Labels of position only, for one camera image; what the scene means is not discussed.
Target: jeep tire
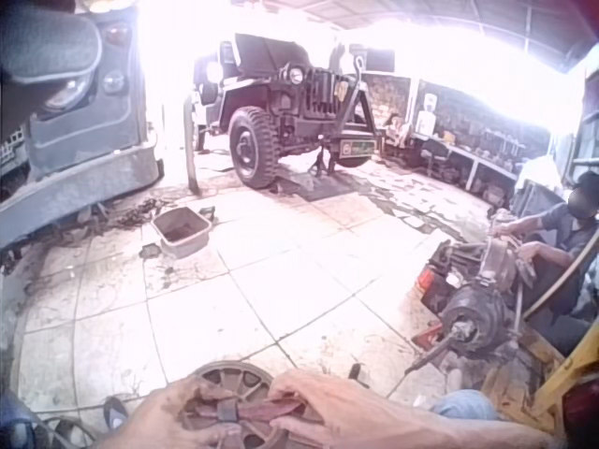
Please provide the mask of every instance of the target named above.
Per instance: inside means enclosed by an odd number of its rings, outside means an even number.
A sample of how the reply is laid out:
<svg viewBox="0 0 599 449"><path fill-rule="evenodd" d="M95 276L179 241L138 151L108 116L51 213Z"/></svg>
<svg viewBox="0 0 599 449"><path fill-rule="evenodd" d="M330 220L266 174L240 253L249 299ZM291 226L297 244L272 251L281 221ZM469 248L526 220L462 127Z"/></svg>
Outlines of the jeep tire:
<svg viewBox="0 0 599 449"><path fill-rule="evenodd" d="M336 164L341 167L345 167L345 168L356 168L356 167L366 164L370 160L371 160L370 156L348 157L346 159L343 159L340 157L339 159L337 159Z"/></svg>
<svg viewBox="0 0 599 449"><path fill-rule="evenodd" d="M274 182L279 160L279 142L270 115L262 108L239 108L228 127L233 166L240 180L253 189Z"/></svg>

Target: garage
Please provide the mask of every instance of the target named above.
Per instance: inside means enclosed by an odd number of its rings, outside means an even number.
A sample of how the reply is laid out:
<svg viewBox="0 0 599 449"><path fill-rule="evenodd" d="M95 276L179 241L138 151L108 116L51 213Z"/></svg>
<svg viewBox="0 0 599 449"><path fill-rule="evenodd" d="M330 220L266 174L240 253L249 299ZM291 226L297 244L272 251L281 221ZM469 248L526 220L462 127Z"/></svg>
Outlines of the garage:
<svg viewBox="0 0 599 449"><path fill-rule="evenodd" d="M597 442L593 2L0 13L6 447Z"/></svg>

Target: spare tire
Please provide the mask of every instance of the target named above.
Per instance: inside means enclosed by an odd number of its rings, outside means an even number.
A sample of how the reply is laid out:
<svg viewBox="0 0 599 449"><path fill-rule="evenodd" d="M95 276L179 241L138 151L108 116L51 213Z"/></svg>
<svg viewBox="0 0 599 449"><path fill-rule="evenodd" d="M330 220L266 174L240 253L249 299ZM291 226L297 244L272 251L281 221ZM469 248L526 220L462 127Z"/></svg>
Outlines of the spare tire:
<svg viewBox="0 0 599 449"><path fill-rule="evenodd" d="M345 159L343 159L343 158L338 159L336 164L340 165L341 167L345 167L345 168L356 168L356 167L363 166L370 160L371 160L370 156L347 157Z"/></svg>

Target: cable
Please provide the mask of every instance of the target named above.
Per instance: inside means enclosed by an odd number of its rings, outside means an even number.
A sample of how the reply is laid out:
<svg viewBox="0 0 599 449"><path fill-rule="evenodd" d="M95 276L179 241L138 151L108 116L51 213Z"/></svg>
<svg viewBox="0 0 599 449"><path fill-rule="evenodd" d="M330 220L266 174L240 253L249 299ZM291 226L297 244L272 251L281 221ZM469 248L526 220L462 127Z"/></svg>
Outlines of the cable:
<svg viewBox="0 0 599 449"><path fill-rule="evenodd" d="M545 305L545 303L549 299L551 299L553 294L557 292L562 287L562 285L564 285L565 282L568 281L568 279L570 279L570 276L572 276L572 274L578 269L578 267L580 267L580 264L582 264L584 259L587 258L587 256L591 253L591 251L597 245L597 243L599 243L599 229L597 229L594 236L592 236L591 240L589 240L589 243L587 243L587 246L585 246L584 250L582 250L582 253L580 253L577 259L565 271L561 278L558 279L558 281L556 281L553 285L551 285L551 287L545 292L545 294L542 295L539 298L539 300L536 301L532 305L532 307L526 311L526 313L524 313L524 320L528 320L533 315L535 315Z"/></svg>

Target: jack stand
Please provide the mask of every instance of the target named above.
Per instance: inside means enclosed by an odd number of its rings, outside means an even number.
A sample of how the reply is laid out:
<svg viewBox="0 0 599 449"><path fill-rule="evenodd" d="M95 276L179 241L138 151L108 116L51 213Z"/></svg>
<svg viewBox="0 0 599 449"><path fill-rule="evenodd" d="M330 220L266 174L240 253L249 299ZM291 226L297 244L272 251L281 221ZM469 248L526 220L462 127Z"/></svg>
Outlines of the jack stand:
<svg viewBox="0 0 599 449"><path fill-rule="evenodd" d="M335 163L337 162L337 159L339 158L339 154L337 154L336 152L329 152L329 154L330 154L329 166L327 167L325 165L325 150L326 150L325 147L320 148L320 152L316 156L316 161L310 166L310 168L308 168L308 173L311 173L312 170L314 168L316 168L315 176L317 178L320 178L320 176L322 175L323 168L327 169L327 174L329 176L332 176L335 173Z"/></svg>
<svg viewBox="0 0 599 449"><path fill-rule="evenodd" d="M337 152L329 152L329 167L327 168L327 174L329 176L333 176L335 174L335 164L337 163L337 159L339 159L339 154Z"/></svg>
<svg viewBox="0 0 599 449"><path fill-rule="evenodd" d="M322 169L325 167L325 148L320 147L320 152L316 156L316 161L308 168L308 173L311 173L314 168L316 168L316 177L320 178L322 175Z"/></svg>

